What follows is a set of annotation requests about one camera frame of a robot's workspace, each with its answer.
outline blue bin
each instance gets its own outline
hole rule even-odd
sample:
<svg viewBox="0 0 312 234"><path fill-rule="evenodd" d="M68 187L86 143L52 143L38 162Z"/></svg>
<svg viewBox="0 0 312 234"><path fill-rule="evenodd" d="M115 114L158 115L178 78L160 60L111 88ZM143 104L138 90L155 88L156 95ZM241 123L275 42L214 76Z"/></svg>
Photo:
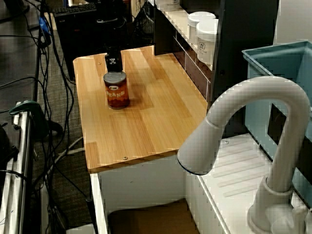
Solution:
<svg viewBox="0 0 312 234"><path fill-rule="evenodd" d="M308 41L273 45L244 50L248 64L248 79L260 76L284 77L301 86L312 104L312 44ZM261 100L246 106L245 125L271 158L277 145L268 135L271 107L274 104L287 116L287 107L277 100ZM306 137L312 141L312 121L308 124ZM293 184L300 194L312 205L312 186L295 171Z"/></svg>

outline white faucet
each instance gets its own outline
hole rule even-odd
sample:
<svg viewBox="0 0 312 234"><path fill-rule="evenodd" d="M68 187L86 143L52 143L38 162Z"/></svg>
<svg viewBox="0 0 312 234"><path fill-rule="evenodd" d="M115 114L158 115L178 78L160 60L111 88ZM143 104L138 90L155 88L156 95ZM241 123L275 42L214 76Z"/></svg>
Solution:
<svg viewBox="0 0 312 234"><path fill-rule="evenodd" d="M248 224L257 234L312 234L305 224L307 207L291 206L293 174L310 119L309 98L294 82L281 77L257 77L228 89L185 140L177 159L188 172L207 174L215 163L224 128L232 115L260 99L284 102L288 114L270 173L262 179L248 211Z"/></svg>

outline can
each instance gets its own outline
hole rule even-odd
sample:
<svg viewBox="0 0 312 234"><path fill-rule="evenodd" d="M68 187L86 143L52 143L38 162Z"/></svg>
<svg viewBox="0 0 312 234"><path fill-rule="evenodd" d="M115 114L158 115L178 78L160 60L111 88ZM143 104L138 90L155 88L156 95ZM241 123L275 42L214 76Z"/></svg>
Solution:
<svg viewBox="0 0 312 234"><path fill-rule="evenodd" d="M108 106L122 109L129 105L127 75L124 72L108 72L103 77Z"/></svg>

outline wooden countertop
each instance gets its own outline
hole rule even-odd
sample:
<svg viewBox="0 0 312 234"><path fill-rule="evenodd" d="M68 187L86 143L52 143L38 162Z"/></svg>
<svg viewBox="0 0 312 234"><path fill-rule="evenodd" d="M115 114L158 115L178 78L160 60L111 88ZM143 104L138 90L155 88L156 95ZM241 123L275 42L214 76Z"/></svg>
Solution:
<svg viewBox="0 0 312 234"><path fill-rule="evenodd" d="M154 47L121 52L130 105L108 107L104 54L74 60L90 173L172 155L206 115L207 102L173 54Z"/></svg>

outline white container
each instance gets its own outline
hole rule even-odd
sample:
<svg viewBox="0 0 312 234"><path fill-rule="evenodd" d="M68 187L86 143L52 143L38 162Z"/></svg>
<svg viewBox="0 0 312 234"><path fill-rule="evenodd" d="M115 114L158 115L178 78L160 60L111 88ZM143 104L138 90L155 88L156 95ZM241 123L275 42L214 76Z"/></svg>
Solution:
<svg viewBox="0 0 312 234"><path fill-rule="evenodd" d="M212 65L214 61L217 29L217 19L201 21L196 26L198 36L197 58L207 65Z"/></svg>
<svg viewBox="0 0 312 234"><path fill-rule="evenodd" d="M180 8L180 0L155 0L159 11L176 11Z"/></svg>
<svg viewBox="0 0 312 234"><path fill-rule="evenodd" d="M215 19L215 15L209 12L198 11L188 15L187 24L189 26L189 40L192 44L197 44L196 26L201 21Z"/></svg>

